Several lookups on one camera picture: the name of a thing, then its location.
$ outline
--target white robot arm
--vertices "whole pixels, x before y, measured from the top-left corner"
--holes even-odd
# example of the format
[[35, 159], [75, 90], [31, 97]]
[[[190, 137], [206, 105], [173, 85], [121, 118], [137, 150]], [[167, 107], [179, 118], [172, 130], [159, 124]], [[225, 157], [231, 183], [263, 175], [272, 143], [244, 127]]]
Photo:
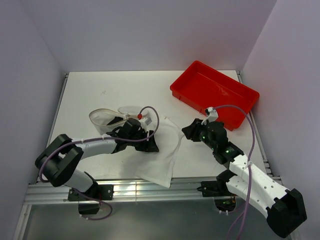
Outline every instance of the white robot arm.
[[[140, 152], [159, 152], [154, 131], [146, 131], [149, 123], [149, 118], [128, 118], [111, 132], [89, 140], [70, 138], [66, 134], [59, 135], [35, 161], [40, 170], [40, 179], [44, 175], [54, 187], [71, 187], [74, 189], [71, 192], [77, 193], [74, 201], [81, 201], [82, 194], [91, 199], [112, 199], [113, 186], [112, 189], [106, 189], [105, 185], [98, 185], [87, 172], [79, 171], [76, 167], [80, 160], [100, 154], [115, 154], [125, 150], [127, 146]], [[99, 204], [93, 211], [87, 210], [88, 205], [82, 208], [79, 205], [80, 214], [95, 214], [99, 210]]]
[[252, 162], [236, 145], [228, 140], [222, 122], [215, 121], [218, 113], [212, 107], [206, 109], [205, 120], [196, 118], [190, 126], [182, 129], [188, 140], [204, 142], [213, 150], [217, 162], [227, 170], [210, 183], [210, 188], [198, 188], [204, 196], [208, 190], [221, 195], [235, 194], [247, 198], [249, 169], [251, 168], [251, 191], [249, 203], [261, 212], [270, 228], [280, 237], [286, 238], [306, 219], [306, 209], [301, 193], [295, 188], [287, 189], [275, 182]]

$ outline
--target gray wall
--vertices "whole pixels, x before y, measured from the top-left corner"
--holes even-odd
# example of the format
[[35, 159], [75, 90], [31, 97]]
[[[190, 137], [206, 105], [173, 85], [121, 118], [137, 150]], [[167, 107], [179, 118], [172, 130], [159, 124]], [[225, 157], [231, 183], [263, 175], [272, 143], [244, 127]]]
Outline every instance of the gray wall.
[[63, 75], [17, 0], [0, 0], [0, 235], [11, 239]]
[[302, 192], [303, 239], [320, 236], [320, 1], [278, 1], [243, 70], [272, 170]]
[[21, 0], [65, 71], [241, 70], [276, 0]]

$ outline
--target white tabletop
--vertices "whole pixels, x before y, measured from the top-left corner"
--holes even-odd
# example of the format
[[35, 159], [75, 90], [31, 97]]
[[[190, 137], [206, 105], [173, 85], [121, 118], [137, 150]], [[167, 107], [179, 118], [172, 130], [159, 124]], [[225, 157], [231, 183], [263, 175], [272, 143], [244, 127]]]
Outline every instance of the white tabletop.
[[[234, 70], [221, 71], [238, 81]], [[95, 109], [117, 110], [121, 106], [153, 106], [180, 128], [190, 125], [194, 118], [203, 115], [172, 96], [170, 85], [183, 71], [111, 71], [71, 72], [65, 86], [51, 140], [59, 134], [70, 138], [90, 138], [98, 132], [89, 119]], [[229, 141], [246, 154], [252, 144], [249, 123], [227, 131]], [[86, 171], [95, 179], [133, 179], [135, 162], [130, 160], [131, 147], [116, 154], [102, 154], [82, 160], [77, 169]], [[258, 144], [251, 158], [264, 172], [264, 162]], [[212, 151], [202, 142], [192, 142], [185, 137], [178, 151], [173, 177], [215, 177], [225, 169], [218, 164]]]

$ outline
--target red plastic bin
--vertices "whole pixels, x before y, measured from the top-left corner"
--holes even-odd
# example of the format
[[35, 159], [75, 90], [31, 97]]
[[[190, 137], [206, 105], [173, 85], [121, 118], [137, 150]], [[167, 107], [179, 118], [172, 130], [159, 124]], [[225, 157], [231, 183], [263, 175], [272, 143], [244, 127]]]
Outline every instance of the red plastic bin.
[[[236, 105], [248, 113], [259, 98], [259, 93], [217, 70], [194, 61], [170, 86], [172, 95], [202, 114], [208, 107]], [[245, 116], [238, 109], [225, 107], [217, 110], [225, 128], [240, 127]]]

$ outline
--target metal floor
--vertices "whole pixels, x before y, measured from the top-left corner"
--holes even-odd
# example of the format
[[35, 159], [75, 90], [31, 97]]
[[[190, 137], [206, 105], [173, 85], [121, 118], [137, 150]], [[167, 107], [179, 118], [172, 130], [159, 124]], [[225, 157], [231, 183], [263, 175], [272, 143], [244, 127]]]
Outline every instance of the metal floor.
[[[33, 205], [24, 240], [224, 240], [241, 211], [220, 215], [213, 199], [113, 203], [110, 218], [87, 221], [76, 204]], [[236, 238], [240, 222], [231, 239]], [[266, 219], [249, 209], [244, 240], [280, 240]]]

